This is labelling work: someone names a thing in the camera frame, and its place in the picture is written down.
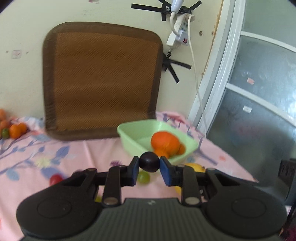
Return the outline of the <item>yellow lemon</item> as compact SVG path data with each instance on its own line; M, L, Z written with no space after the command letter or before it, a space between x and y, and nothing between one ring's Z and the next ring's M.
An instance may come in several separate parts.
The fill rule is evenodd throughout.
M189 167L192 167L194 169L195 172L200 172L200 173L205 173L205 167L199 165L199 164L196 164L196 163L187 163L185 164L185 166L189 166ZM179 186L175 186L174 187L174 190L175 192L181 196L182 194L182 191L181 191L181 188Z

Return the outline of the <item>small green lime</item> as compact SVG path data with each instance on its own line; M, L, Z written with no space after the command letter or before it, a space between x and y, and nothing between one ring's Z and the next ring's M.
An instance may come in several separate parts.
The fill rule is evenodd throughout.
M147 185L150 183L150 174L145 171L139 171L137 176L137 183Z

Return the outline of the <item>small tangerine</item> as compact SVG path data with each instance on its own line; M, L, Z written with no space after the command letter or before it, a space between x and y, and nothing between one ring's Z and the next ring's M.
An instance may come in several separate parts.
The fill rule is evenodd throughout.
M176 154L177 155L183 155L185 153L185 151L186 151L185 146L183 144L180 144L180 147L179 147L179 149L178 149L178 151L177 151Z

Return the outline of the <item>dark purple plum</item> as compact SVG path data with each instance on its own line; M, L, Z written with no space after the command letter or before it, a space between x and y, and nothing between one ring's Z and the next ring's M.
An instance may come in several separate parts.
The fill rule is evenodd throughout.
M139 158L139 167L149 173L159 170L159 157L154 152L145 152Z

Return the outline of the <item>large orange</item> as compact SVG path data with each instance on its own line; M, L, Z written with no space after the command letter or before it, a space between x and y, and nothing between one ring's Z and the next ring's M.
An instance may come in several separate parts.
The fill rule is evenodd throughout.
M151 146L153 152L158 156L166 158L175 156L179 147L179 139L172 133L160 131L153 134L151 138Z

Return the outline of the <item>red cherry tomato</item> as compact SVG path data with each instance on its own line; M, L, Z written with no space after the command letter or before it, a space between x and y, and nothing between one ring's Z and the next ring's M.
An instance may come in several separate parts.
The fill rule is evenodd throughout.
M54 174L50 177L49 184L53 186L61 181L63 181L63 177L60 174Z

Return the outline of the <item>pale green grape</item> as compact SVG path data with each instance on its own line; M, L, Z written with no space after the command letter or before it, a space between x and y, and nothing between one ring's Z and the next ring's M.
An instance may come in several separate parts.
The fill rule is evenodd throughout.
M102 202L102 196L98 195L96 198L95 198L95 202Z

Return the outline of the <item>light green plastic basin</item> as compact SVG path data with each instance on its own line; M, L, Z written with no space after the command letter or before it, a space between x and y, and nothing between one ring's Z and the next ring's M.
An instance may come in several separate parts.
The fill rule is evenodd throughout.
M182 163L197 148L198 142L165 122L141 120L117 127L124 149L132 156L151 151L168 157L173 165Z

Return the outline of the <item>white framed glass door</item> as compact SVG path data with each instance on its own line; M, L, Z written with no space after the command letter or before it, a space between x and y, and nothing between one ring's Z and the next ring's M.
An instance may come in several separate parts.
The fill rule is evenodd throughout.
M295 1L231 1L204 111L190 119L262 190L285 200L295 158Z

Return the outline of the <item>pink tree print bedsheet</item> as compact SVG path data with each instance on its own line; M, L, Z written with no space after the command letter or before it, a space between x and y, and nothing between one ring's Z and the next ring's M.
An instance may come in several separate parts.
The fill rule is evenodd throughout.
M156 117L198 143L185 163L213 167L234 177L253 180L235 159L204 138L182 115L163 112ZM25 123L29 132L17 140L1 141L1 240L23 237L16 221L16 209L25 198L49 187L53 175L68 178L73 172L87 168L105 172L112 166L128 165L132 160L119 138L64 142L48 137L40 119L23 117L15 119L15 123Z

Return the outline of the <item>brown woven seat cushion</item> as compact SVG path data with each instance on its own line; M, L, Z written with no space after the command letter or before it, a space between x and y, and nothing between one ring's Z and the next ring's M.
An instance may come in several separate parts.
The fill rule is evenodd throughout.
M45 130L57 140L117 137L156 117L163 43L148 30L95 22L54 27L43 43Z

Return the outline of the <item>background tangerine on bed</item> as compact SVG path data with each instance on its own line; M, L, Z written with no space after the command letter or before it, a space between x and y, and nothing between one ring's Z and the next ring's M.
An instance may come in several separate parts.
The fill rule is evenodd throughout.
M9 128L9 134L10 134L10 138L17 139L22 135L22 130L18 125L13 124Z

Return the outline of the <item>background green lime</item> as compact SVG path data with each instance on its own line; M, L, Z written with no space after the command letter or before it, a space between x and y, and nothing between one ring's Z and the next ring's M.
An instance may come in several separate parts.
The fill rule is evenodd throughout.
M10 131L9 131L8 128L3 128L3 129L1 130L1 137L2 137L4 140L10 138Z

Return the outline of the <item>orange carrots pile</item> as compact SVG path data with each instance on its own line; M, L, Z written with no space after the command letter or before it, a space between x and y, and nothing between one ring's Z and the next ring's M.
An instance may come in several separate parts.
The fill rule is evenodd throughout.
M10 126L11 126L11 123L8 119L6 111L1 108L0 109L0 129L1 129L1 131L5 128L9 128Z

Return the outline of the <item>white power strip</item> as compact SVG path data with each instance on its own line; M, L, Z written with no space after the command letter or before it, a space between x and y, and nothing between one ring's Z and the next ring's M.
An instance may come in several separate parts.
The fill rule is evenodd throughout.
M176 13L171 13L170 27L171 33L168 37L166 45L170 48L177 48L180 45L189 45L189 23L195 17L189 13L185 13L175 17Z

